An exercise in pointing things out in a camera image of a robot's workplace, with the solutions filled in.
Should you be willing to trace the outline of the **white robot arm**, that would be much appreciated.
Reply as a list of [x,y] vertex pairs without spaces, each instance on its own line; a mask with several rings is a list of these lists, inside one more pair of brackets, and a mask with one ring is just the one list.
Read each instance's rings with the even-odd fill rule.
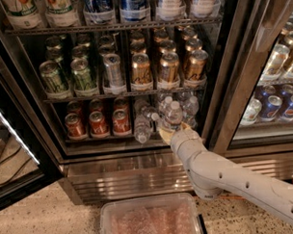
[[179,158],[194,191],[211,200],[222,191],[244,197],[293,226],[293,185],[253,172],[207,150],[200,135],[186,124],[158,128],[163,141]]

